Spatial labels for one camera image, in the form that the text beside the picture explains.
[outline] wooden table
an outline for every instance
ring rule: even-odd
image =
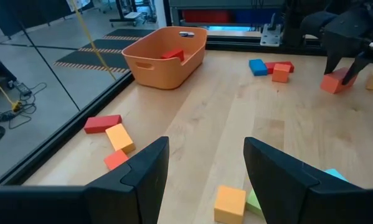
[[[251,58],[291,60],[289,84],[253,77]],[[345,59],[340,66],[350,66]],[[208,51],[178,89],[132,83],[100,114],[121,114],[136,151],[169,136],[171,155],[159,223],[213,223],[217,186],[249,191],[243,139],[253,136],[319,169],[335,168],[350,182],[373,187],[371,65],[350,90],[319,88],[324,57]],[[113,149],[105,134],[80,131],[27,185],[84,185],[106,174]],[[246,212],[245,223],[264,223]]]

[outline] green block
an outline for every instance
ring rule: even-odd
[[[258,202],[257,196],[255,195],[254,189],[251,190],[250,195],[248,195],[246,208],[250,212],[257,214],[262,218],[265,218],[261,210],[260,202]]]

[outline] red block in bin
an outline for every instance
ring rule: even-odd
[[[84,126],[84,131],[87,134],[104,133],[106,129],[120,124],[122,118],[120,115],[97,116],[88,118]]]
[[[294,65],[291,62],[267,62],[265,63],[265,66],[268,69],[268,74],[273,73],[273,68],[275,68],[276,64],[282,64],[282,65],[290,65],[290,71],[289,72],[294,72]]]
[[[341,84],[342,79],[347,75],[347,72],[348,68],[340,68],[339,70],[336,70],[330,74],[324,75],[321,83],[321,89],[332,94],[336,94],[348,89],[355,83],[357,75],[352,78],[347,85],[343,85]]]
[[[116,169],[119,165],[128,160],[128,156],[122,150],[117,150],[110,156],[104,159],[105,164],[109,170]]]
[[[170,52],[166,52],[161,56],[161,59],[169,59],[169,58],[174,58],[177,57],[181,59],[181,61],[184,61],[184,51],[182,49],[174,49]]]

